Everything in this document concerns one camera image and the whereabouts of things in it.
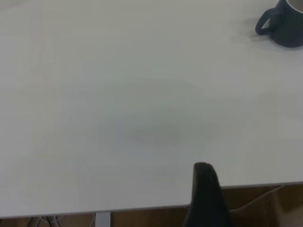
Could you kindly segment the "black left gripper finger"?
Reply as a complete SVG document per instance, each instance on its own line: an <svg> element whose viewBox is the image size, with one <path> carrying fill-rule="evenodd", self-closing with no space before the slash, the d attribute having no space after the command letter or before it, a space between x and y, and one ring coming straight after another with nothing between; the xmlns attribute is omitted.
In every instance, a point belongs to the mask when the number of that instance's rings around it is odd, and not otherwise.
<svg viewBox="0 0 303 227"><path fill-rule="evenodd" d="M192 200L184 227L232 227L218 176L212 165L194 164Z"/></svg>

